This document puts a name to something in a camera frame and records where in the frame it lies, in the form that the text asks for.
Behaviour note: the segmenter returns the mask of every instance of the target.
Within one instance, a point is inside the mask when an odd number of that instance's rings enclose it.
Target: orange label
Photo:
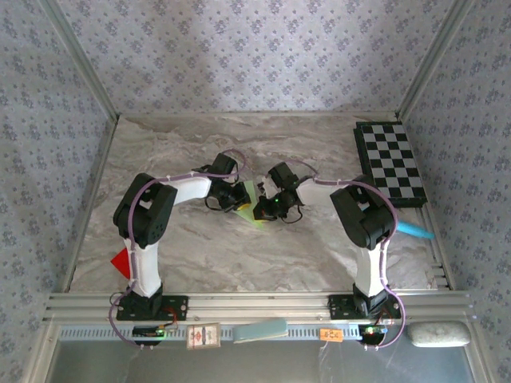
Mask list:
[[[344,340],[344,334],[342,330],[320,329],[319,339],[327,342],[342,342]]]

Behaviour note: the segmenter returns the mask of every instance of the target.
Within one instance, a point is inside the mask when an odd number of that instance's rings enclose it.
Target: marble surface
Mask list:
[[[121,118],[77,262],[72,291],[122,290],[126,280],[109,260],[123,247],[112,216],[133,177],[177,175],[226,148],[248,157],[242,180],[260,180],[287,158],[305,160],[324,179],[360,174],[352,129],[339,116],[197,116]],[[305,167],[294,167],[299,176]],[[174,207],[159,247],[166,291],[350,290],[359,249],[334,208],[305,207],[289,225],[256,228],[234,213],[209,211],[202,200]],[[414,209],[399,216],[417,223]],[[389,248],[393,288],[434,288],[426,240],[397,233]]]

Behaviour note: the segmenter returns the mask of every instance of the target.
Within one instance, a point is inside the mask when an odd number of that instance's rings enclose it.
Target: patterned wallpaper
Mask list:
[[[511,381],[511,5],[477,1],[406,122],[457,288]]]
[[[57,0],[119,113],[395,110],[452,0]]]
[[[35,1],[0,2],[0,382],[66,272],[106,117]]]

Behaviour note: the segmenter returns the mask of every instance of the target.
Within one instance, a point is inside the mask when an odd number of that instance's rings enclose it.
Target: black and white checkered board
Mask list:
[[[358,122],[355,129],[364,174],[395,207],[421,207],[426,193],[405,130],[397,122]]]

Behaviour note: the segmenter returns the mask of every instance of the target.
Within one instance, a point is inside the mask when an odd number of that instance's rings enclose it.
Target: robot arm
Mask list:
[[[195,171],[218,175],[232,173],[237,163],[230,157],[219,154],[212,165],[206,165]],[[138,191],[153,177],[141,173],[135,177],[123,200],[117,207],[113,222],[125,242],[128,253],[132,253],[132,243],[128,233],[128,215],[131,204]],[[231,184],[225,180],[208,176],[194,175],[181,180],[155,183],[147,189],[137,202],[133,215],[133,234],[135,239],[134,254],[129,256],[130,285],[134,279],[137,283],[133,293],[151,298],[161,288],[158,272],[158,243],[167,227],[172,207],[190,199],[217,200],[217,210],[239,210],[250,203],[250,197],[243,183]]]
[[[355,181],[372,185],[369,176],[360,176]],[[380,279],[379,244],[390,234],[394,222],[383,200],[356,186],[321,185],[311,177],[299,180],[285,163],[273,167],[259,189],[265,194],[254,208],[254,218],[259,220],[287,218],[294,206],[334,204],[348,237],[360,247],[353,285],[355,305],[364,316],[378,311],[387,298]],[[385,268],[386,249],[383,253]]]

